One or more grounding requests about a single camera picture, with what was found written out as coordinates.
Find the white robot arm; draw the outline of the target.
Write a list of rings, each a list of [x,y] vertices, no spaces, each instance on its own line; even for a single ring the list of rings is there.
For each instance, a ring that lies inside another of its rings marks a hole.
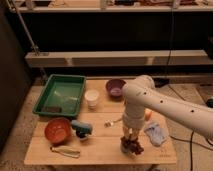
[[[157,92],[150,76],[141,75],[128,81],[122,87],[122,94],[125,99],[122,116],[125,126],[141,129],[145,109],[149,108],[213,140],[213,109]]]

